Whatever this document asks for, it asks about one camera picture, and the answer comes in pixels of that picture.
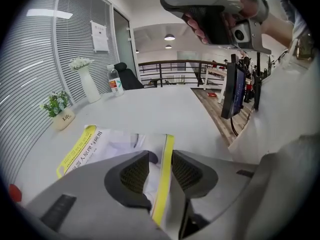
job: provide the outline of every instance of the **yellow label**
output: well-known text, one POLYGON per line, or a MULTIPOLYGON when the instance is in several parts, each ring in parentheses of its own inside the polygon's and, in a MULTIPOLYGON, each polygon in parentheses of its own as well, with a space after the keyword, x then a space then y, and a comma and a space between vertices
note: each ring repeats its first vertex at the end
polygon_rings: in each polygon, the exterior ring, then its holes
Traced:
POLYGON ((152 211, 152 219, 160 226, 165 212, 166 202, 171 183, 171 159, 174 150, 175 137, 167 135, 161 161, 161 175, 152 211))
POLYGON ((81 137, 78 139, 78 141, 73 146, 71 151, 65 156, 65 158, 60 163, 59 167, 56 169, 56 174, 59 179, 63 175, 65 175, 65 173, 67 172, 69 167, 72 165, 72 163, 79 156, 81 151, 88 144, 88 142, 90 141, 90 139, 94 135, 96 129, 97 129, 97 126, 95 126, 95 125, 89 125, 87 128, 84 129, 81 137))

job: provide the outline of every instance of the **small plant pot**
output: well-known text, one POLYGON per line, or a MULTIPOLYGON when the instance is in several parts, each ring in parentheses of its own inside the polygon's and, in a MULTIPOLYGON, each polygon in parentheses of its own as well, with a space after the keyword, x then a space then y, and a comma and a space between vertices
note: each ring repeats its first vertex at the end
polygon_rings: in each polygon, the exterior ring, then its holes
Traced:
POLYGON ((70 108, 66 107, 55 117, 52 117, 52 127, 61 131, 66 128, 73 121, 73 119, 75 119, 75 117, 75 113, 73 113, 70 108))

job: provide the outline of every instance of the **gray device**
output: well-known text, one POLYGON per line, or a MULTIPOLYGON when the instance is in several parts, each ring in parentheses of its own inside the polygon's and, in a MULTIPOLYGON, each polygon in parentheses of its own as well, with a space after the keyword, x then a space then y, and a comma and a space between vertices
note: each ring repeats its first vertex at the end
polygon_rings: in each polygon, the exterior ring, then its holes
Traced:
MULTIPOLYGON (((307 196, 319 148, 318 135, 301 137, 259 165, 174 150, 172 173, 185 203, 179 238, 272 237, 307 196)), ((134 152, 71 171, 27 205, 29 221, 48 239, 170 239, 142 192, 151 156, 134 152)))
POLYGON ((268 17, 266 0, 160 0, 162 7, 186 23, 195 20, 208 45, 271 54, 263 47, 261 24, 268 17))

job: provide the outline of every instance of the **monitor screen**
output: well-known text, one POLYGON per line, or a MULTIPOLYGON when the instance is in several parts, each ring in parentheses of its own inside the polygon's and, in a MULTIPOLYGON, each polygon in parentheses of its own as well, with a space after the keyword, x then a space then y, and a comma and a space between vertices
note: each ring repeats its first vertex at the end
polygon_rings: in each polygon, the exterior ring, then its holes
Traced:
POLYGON ((231 58, 227 64, 226 87, 221 117, 229 119, 243 107, 246 88, 246 74, 240 64, 231 58))

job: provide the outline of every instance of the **red object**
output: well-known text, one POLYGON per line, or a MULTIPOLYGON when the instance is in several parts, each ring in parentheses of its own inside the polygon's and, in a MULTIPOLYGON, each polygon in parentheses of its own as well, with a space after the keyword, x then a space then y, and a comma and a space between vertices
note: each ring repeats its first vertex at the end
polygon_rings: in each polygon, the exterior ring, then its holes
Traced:
POLYGON ((22 193, 20 189, 14 184, 9 185, 9 195, 16 203, 21 202, 22 200, 22 193))
POLYGON ((217 95, 214 92, 207 92, 206 93, 209 97, 217 97, 217 95))

